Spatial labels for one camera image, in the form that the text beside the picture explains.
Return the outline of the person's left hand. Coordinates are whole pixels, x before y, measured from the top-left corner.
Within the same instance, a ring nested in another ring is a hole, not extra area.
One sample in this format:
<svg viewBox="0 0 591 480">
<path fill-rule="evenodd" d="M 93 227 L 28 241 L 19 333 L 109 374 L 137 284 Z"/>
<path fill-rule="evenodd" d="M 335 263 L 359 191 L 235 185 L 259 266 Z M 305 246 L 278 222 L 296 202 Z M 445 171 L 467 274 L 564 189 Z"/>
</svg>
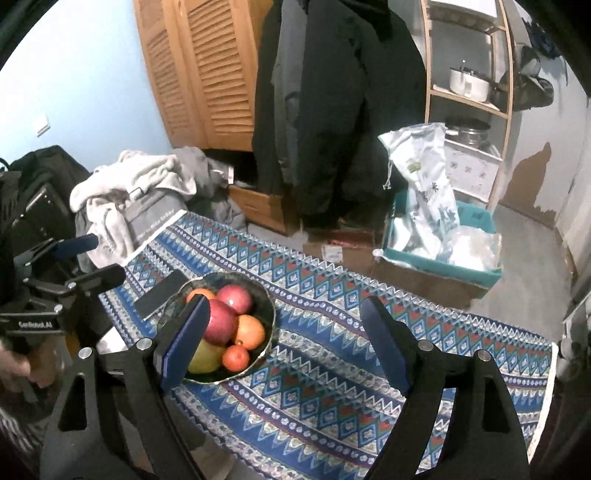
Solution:
<svg viewBox="0 0 591 480">
<path fill-rule="evenodd" d="M 28 355 L 10 350 L 1 342 L 1 383 L 10 391 L 19 392 L 17 380 L 24 378 L 46 388 L 54 383 L 58 375 L 55 342 L 52 338 L 34 347 Z"/>
</svg>

